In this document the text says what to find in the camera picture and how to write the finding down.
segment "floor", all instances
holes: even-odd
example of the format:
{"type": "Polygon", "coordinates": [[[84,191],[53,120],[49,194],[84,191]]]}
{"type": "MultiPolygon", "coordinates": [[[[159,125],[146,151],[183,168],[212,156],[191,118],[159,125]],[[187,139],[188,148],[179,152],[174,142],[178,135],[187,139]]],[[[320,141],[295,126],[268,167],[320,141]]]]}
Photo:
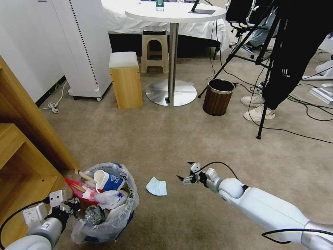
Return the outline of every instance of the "floor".
{"type": "MultiPolygon", "coordinates": [[[[222,61],[227,55],[228,51],[222,54],[222,61]]],[[[314,73],[318,61],[328,57],[328,54],[315,56],[306,73],[314,73]]],[[[215,70],[219,67],[219,61],[214,61],[215,70]]],[[[251,83],[261,71],[261,67],[237,58],[226,69],[251,83]]],[[[210,75],[212,68],[207,56],[177,60],[177,78],[194,83],[198,92],[210,75]]],[[[110,161],[125,164],[140,196],[134,218],[118,242],[75,245],[70,239],[69,223],[56,249],[304,249],[264,239],[261,237],[264,229],[203,185],[183,186],[176,175],[188,174],[188,161],[201,164],[223,161],[248,186],[291,202],[311,220],[332,223],[331,144],[272,130],[264,130],[262,139],[257,140],[258,127],[242,116],[247,111],[239,101],[247,94],[242,87],[236,88],[227,113],[220,117],[204,113],[204,98],[182,107],[156,105],[146,98],[144,90],[163,78],[167,75],[158,70],[142,74],[141,109],[119,110],[112,87],[101,102],[74,101],[66,87],[60,112],[42,111],[78,160],[81,170],[110,161]],[[153,176],[167,182],[167,196],[156,197],[146,191],[145,185],[153,176]]],[[[225,73],[220,78],[239,82],[225,73]]],[[[319,86],[322,82],[311,83],[319,86]]],[[[321,104],[308,93],[309,89],[303,85],[294,94],[321,104]]],[[[58,90],[42,107],[56,101],[59,95],[58,90]]],[[[327,117],[313,109],[310,112],[318,118],[327,117]]],[[[312,120],[302,105],[288,100],[279,106],[276,118],[266,121],[265,126],[333,141],[332,122],[312,120]]],[[[222,177],[232,177],[224,166],[213,167],[222,177]]]]}

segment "clear plastic bag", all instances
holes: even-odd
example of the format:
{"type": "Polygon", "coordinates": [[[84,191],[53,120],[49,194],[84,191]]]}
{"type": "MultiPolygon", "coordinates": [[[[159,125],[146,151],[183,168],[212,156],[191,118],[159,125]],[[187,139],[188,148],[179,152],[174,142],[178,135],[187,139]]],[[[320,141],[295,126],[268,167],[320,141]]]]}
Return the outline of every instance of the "clear plastic bag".
{"type": "Polygon", "coordinates": [[[76,220],[71,234],[71,239],[76,244],[84,241],[117,241],[118,236],[132,219],[133,212],[139,204],[139,195],[137,193],[134,179],[124,165],[115,162],[100,163],[90,168],[85,174],[93,177],[97,170],[104,170],[105,172],[121,177],[126,181],[130,189],[128,204],[121,210],[118,216],[99,225],[88,227],[84,225],[83,220],[76,220]]]}

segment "trash can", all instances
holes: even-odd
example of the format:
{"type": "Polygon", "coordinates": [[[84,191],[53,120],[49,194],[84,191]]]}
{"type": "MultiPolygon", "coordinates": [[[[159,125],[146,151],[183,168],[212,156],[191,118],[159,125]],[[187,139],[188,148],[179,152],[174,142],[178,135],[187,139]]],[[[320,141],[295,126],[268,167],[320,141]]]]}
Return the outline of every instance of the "trash can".
{"type": "Polygon", "coordinates": [[[127,203],[121,210],[118,211],[117,216],[111,217],[102,224],[95,226],[87,226],[84,221],[75,216],[76,222],[73,226],[71,239],[74,243],[80,244],[81,242],[105,242],[117,241],[119,235],[123,232],[126,226],[133,218],[134,210],[139,204],[139,195],[134,179],[127,168],[116,162],[106,162],[95,165],[85,172],[86,175],[93,177],[97,170],[103,170],[110,175],[122,178],[126,181],[130,194],[127,203]]]}
{"type": "Polygon", "coordinates": [[[209,81],[202,109],[209,115],[224,115],[234,88],[235,85],[227,80],[213,79],[209,81]]]}

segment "tripod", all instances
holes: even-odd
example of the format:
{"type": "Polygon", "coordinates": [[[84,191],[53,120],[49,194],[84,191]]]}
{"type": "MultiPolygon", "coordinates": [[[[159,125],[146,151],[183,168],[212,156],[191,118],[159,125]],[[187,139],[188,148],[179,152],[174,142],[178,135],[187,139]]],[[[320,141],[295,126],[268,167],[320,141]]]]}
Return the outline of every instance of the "tripod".
{"type": "MultiPolygon", "coordinates": [[[[266,11],[262,14],[262,16],[259,18],[259,20],[255,23],[255,25],[252,27],[252,29],[249,31],[249,33],[245,36],[245,38],[241,41],[240,44],[238,44],[237,46],[235,46],[230,54],[228,55],[227,59],[225,60],[225,63],[222,65],[222,67],[220,68],[220,70],[215,74],[215,76],[212,78],[212,79],[215,79],[219,74],[220,72],[225,68],[225,66],[234,58],[234,57],[238,57],[238,58],[241,58],[241,59],[244,59],[246,61],[250,61],[250,62],[253,62],[255,63],[256,65],[261,65],[265,68],[267,68],[267,73],[266,73],[266,77],[265,77],[265,81],[264,81],[264,84],[263,84],[263,87],[262,87],[262,90],[265,88],[266,84],[267,84],[267,81],[268,81],[268,76],[270,74],[270,71],[272,69],[272,64],[273,64],[273,58],[275,56],[275,51],[277,50],[277,46],[280,44],[280,38],[279,36],[277,36],[276,38],[276,41],[275,41],[275,44],[274,44],[274,47],[273,47],[273,50],[272,50],[272,53],[271,55],[269,56],[265,56],[265,52],[267,51],[267,47],[269,45],[269,42],[270,40],[272,39],[273,37],[273,34],[274,34],[274,31],[276,29],[276,27],[278,26],[278,23],[279,21],[281,20],[282,18],[282,15],[281,15],[281,11],[279,10],[279,8],[277,8],[277,13],[276,13],[276,17],[272,23],[272,26],[268,32],[268,35],[266,37],[266,40],[263,44],[263,47],[259,53],[259,55],[257,56],[257,58],[255,60],[253,59],[249,59],[249,58],[246,58],[246,57],[242,57],[242,56],[239,56],[237,55],[236,53],[239,51],[239,49],[244,45],[245,41],[251,36],[251,34],[257,30],[258,26],[260,25],[260,23],[268,16],[268,14],[270,13],[270,11],[273,9],[274,6],[277,6],[276,2],[278,2],[278,0],[273,0],[271,5],[266,9],[266,11]],[[264,64],[263,62],[266,61],[266,60],[270,60],[270,63],[269,65],[267,66],[267,64],[264,64]]],[[[201,96],[203,95],[203,93],[207,90],[207,87],[206,86],[204,88],[204,90],[201,92],[200,95],[198,95],[198,98],[201,98],[201,96]]],[[[261,133],[262,133],[262,130],[263,130],[263,127],[264,127],[264,120],[265,120],[265,115],[266,115],[266,111],[267,111],[267,106],[266,104],[264,104],[264,109],[263,109],[263,114],[262,114],[262,118],[261,118],[261,121],[260,121],[260,125],[259,125],[259,130],[258,130],[258,134],[256,136],[257,139],[261,139],[261,133]]]]}

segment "person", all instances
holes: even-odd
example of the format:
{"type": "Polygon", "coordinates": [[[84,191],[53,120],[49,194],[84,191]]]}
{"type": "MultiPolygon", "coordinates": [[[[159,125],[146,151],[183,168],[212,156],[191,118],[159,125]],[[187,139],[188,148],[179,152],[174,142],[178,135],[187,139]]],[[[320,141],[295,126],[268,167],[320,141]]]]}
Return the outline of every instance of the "person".
{"type": "Polygon", "coordinates": [[[243,97],[241,103],[256,108],[243,116],[247,120],[260,121],[264,105],[265,119],[273,119],[276,108],[294,90],[302,79],[310,59],[326,35],[333,30],[333,1],[318,0],[315,5],[289,0],[277,11],[281,20],[272,51],[273,66],[270,78],[262,94],[243,97]]]}
{"type": "MultiPolygon", "coordinates": [[[[270,28],[272,27],[273,21],[276,17],[276,8],[274,8],[271,12],[271,14],[268,16],[268,18],[265,18],[260,23],[260,26],[263,28],[259,28],[253,32],[253,35],[251,39],[245,44],[246,47],[248,47],[250,50],[259,50],[263,46],[263,43],[266,40],[266,37],[268,35],[268,32],[270,28]]],[[[273,37],[277,35],[278,28],[274,30],[273,37]]]]}

